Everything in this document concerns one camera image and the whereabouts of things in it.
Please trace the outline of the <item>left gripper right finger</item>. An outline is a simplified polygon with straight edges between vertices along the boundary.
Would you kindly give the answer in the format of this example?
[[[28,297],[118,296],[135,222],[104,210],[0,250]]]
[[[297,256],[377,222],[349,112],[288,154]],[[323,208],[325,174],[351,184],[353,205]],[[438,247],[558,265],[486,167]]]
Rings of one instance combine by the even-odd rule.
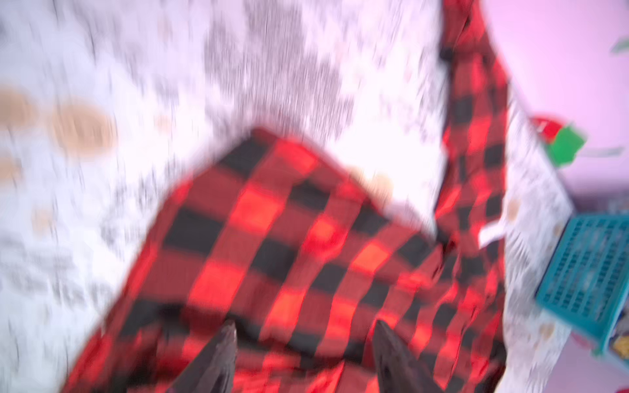
[[[428,369],[383,320],[374,326],[372,347],[380,392],[442,393]]]

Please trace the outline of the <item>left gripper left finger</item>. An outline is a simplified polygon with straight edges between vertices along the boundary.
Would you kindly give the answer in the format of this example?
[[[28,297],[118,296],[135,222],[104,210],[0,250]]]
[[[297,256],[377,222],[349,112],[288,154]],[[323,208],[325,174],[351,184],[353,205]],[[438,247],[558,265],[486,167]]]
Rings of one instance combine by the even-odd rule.
[[[233,321],[227,321],[166,392],[230,393],[234,386],[237,353],[236,326]]]

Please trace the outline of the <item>red black plaid shirt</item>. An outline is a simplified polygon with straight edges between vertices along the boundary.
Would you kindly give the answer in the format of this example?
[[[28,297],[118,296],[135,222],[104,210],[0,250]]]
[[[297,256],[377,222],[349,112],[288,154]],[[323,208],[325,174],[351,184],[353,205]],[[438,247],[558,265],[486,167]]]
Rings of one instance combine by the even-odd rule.
[[[445,1],[450,83],[437,237],[383,214],[349,173],[263,129],[165,201],[65,392],[166,392],[227,321],[231,392],[380,392],[385,321],[442,392],[506,369],[508,84],[477,1]]]

